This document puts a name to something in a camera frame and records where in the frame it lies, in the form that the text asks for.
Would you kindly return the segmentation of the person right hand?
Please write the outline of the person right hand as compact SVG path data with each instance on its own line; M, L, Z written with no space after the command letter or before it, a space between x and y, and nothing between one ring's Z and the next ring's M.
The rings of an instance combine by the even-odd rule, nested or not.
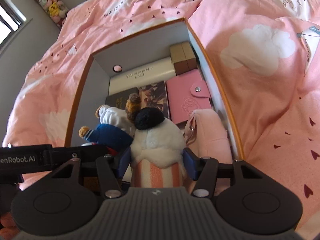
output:
M20 232L9 212L1 215L1 224L0 235L5 240L12 240Z

